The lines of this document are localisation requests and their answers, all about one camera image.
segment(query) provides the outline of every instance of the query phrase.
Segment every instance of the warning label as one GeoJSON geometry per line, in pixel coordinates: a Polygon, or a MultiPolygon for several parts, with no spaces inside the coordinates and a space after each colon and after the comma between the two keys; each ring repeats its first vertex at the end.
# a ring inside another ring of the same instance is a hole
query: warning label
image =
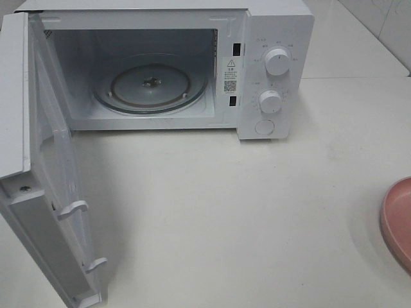
{"type": "Polygon", "coordinates": [[[240,59],[238,58],[223,58],[222,79],[223,92],[225,94],[235,94],[238,90],[238,82],[240,77],[240,59]]]}

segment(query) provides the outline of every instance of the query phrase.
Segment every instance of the microwave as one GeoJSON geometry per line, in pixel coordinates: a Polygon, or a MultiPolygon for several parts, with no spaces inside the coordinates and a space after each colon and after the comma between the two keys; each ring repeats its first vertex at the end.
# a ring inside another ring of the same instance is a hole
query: microwave
{"type": "Polygon", "coordinates": [[[101,301],[71,131],[285,138],[314,18],[301,0],[28,0],[0,35],[0,211],[68,307],[101,301]]]}

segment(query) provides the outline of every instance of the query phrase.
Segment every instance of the power knob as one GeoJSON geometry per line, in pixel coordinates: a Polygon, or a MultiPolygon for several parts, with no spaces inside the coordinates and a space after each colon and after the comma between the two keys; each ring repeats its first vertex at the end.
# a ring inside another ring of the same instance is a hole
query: power knob
{"type": "Polygon", "coordinates": [[[290,53],[281,47],[270,50],[265,55],[265,69],[273,76],[279,76],[290,69],[290,53]]]}
{"type": "Polygon", "coordinates": [[[281,109],[282,99],[277,91],[265,91],[259,96],[259,107],[265,114],[274,114],[281,109]]]}

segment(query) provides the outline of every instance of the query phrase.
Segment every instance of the open microwave door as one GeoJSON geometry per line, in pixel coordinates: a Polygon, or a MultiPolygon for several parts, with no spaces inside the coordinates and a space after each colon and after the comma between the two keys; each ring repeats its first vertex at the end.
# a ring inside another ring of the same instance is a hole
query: open microwave door
{"type": "Polygon", "coordinates": [[[0,32],[0,211],[68,307],[101,301],[88,204],[81,195],[64,99],[36,14],[0,32]]]}

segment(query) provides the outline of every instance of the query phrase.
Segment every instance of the pink plate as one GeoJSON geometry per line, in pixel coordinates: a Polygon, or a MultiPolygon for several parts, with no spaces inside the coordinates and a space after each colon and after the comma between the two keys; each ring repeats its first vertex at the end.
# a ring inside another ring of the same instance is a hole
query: pink plate
{"type": "Polygon", "coordinates": [[[411,177],[395,183],[385,195],[381,229],[393,254],[411,273],[411,177]]]}

